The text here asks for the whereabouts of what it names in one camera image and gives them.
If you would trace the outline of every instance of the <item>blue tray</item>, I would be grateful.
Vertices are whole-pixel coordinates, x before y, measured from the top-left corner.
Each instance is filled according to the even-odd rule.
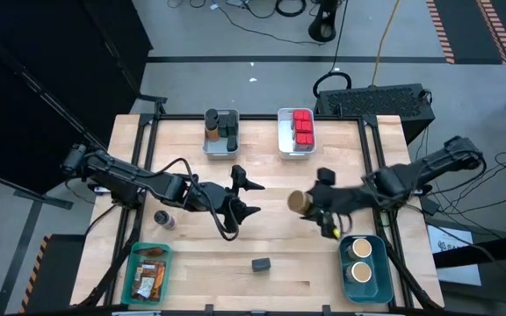
[[[372,270],[371,279],[363,284],[351,282],[344,274],[348,265],[357,262],[346,254],[347,247],[357,238],[367,239],[372,246],[370,256],[358,260],[368,264]],[[380,237],[374,235],[344,237],[339,243],[339,260],[341,261],[343,292],[349,300],[358,304],[382,304],[392,300],[394,296],[392,276],[386,254],[386,245],[384,245],[384,241]]]

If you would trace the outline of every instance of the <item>concrete floor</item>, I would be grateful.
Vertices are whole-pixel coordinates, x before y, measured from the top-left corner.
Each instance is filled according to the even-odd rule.
[[[176,9],[168,8],[164,1],[134,0],[134,4],[155,47],[150,56],[333,55],[335,52],[336,41],[322,47],[294,45],[242,32],[231,26],[221,12],[210,10],[210,3],[201,9],[191,8],[188,0]],[[297,18],[275,15],[258,20],[247,11],[222,5],[237,24],[290,40],[310,40],[307,26],[312,18],[307,12]],[[252,0],[250,5],[257,14],[263,15],[271,10],[273,0]],[[284,5],[292,8],[296,4],[285,2]],[[350,0],[348,5],[339,54],[375,56],[394,0]],[[443,56],[424,2],[401,2],[382,55]],[[353,87],[365,87],[371,82],[373,64],[338,63],[336,66],[351,75]],[[313,107],[312,85],[330,67],[328,62],[149,63],[141,92],[168,97],[166,110],[170,113],[201,113],[210,107],[233,107],[244,113],[274,113],[284,106]],[[452,136],[462,135],[471,138],[484,152],[489,168],[495,166],[495,154],[506,151],[505,65],[380,65],[376,84],[404,83],[421,83],[433,92],[437,119],[430,126],[429,152],[440,148]],[[339,79],[322,85],[323,90],[343,87],[344,82]],[[150,111],[150,103],[136,101],[134,104],[134,113]],[[415,156],[419,141],[420,138],[409,146],[412,156]],[[448,174],[442,176],[438,184],[441,188],[452,187],[472,174]],[[93,199],[81,183],[72,183],[72,187]],[[31,207],[30,201],[13,197],[12,192],[0,184],[0,289]],[[455,198],[458,194],[458,191],[449,192],[447,196]],[[74,197],[63,185],[48,195],[73,201],[74,207],[67,211],[43,206],[7,312],[18,310],[42,237],[48,233],[83,233],[89,224],[92,205]],[[506,198],[506,170],[470,194],[459,206],[466,209],[503,198]],[[486,227],[506,230],[506,203],[468,214],[470,219]],[[504,305],[456,299],[450,295],[445,299],[451,309],[506,314]]]

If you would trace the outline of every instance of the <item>wooden table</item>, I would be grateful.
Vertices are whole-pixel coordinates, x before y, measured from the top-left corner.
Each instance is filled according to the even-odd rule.
[[[109,153],[129,162],[139,117],[119,115],[112,131]],[[236,161],[208,161],[202,153],[204,138],[200,120],[161,120],[155,143],[152,171],[157,171],[178,157],[186,158],[200,181],[230,186],[229,172],[235,163],[247,170],[251,181],[266,190],[242,190],[240,198],[262,211],[246,218],[235,241],[224,241],[207,212],[190,213],[162,205],[147,197],[141,241],[167,243],[175,251],[169,288],[163,310],[248,311],[320,311],[322,305],[340,311],[385,311],[387,305],[355,305],[343,294],[338,243],[320,236],[319,227],[286,207],[293,190],[308,190],[316,170],[327,167],[336,172],[337,186],[361,184],[365,173],[358,125],[347,121],[316,121],[317,152],[307,161],[282,161],[278,156],[277,122],[241,121],[241,152]],[[388,165],[408,163],[401,122],[398,117],[379,117],[379,132]],[[372,133],[367,129],[372,165],[377,166]],[[144,133],[140,166],[147,150],[149,127]],[[186,173],[175,165],[170,172]],[[110,197],[97,197],[92,219],[110,206]],[[178,227],[166,231],[153,215],[166,210],[175,216]],[[98,283],[111,263],[120,210],[105,217],[91,231],[76,278],[71,303],[82,301]],[[370,209],[355,212],[353,234],[372,234],[374,224]],[[437,279],[423,215],[409,208],[399,212],[398,224],[405,260],[409,270],[431,298],[444,305]],[[132,227],[129,220],[127,231]],[[271,270],[254,274],[251,260],[271,258]],[[398,306],[403,305],[396,269],[391,265]],[[114,303],[124,283],[125,267],[120,269]]]

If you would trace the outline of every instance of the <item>orange striped tape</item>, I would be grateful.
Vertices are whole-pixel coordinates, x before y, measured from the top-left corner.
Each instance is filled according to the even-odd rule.
[[[481,14],[485,19],[485,22],[491,32],[491,36],[495,44],[497,45],[497,49],[499,50],[499,54],[502,56],[504,62],[506,62],[506,31],[505,27],[501,23],[501,19],[497,16],[497,12],[491,3],[491,0],[476,0],[478,6],[480,7]]]
[[[18,309],[19,313],[25,313],[26,307],[28,306],[28,300],[33,294],[34,282],[36,282],[36,276],[39,273],[40,265],[42,264],[42,257],[44,257],[44,253],[46,252],[46,247],[52,234],[44,236],[42,239],[42,243],[40,244],[39,253],[36,255],[36,260],[34,261],[33,272],[31,273],[31,277],[28,280],[28,284],[26,285],[25,295],[23,295],[23,301],[21,302],[21,306]]]
[[[427,0],[427,7],[429,7],[432,24],[435,26],[435,30],[437,31],[438,40],[440,41],[440,46],[442,47],[443,53],[445,54],[446,62],[453,64],[454,53],[452,52],[450,42],[448,42],[448,38],[446,37],[443,21],[441,21],[440,16],[438,15],[437,5],[435,4],[435,1]]]

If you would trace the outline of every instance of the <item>green basket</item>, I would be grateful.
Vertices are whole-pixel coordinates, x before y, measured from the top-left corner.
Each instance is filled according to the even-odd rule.
[[[148,248],[161,248],[165,250],[163,255],[158,257],[154,257],[157,261],[165,262],[165,274],[163,275],[163,284],[161,289],[161,294],[159,295],[159,301],[140,301],[138,299],[134,299],[131,296],[132,293],[132,284],[134,282],[134,275],[136,273],[136,268],[138,267],[138,263],[143,262],[144,260],[150,260],[142,255],[137,255],[134,253],[136,250],[140,249],[148,249]],[[171,247],[165,244],[156,244],[149,242],[136,242],[132,246],[132,250],[130,252],[130,257],[128,258],[128,267],[126,268],[126,277],[124,279],[124,287],[122,289],[122,296],[120,297],[120,301],[123,304],[139,304],[139,305],[159,305],[163,302],[163,297],[165,296],[165,292],[167,291],[167,285],[169,283],[169,273],[171,270],[171,260],[173,259],[173,250]]]

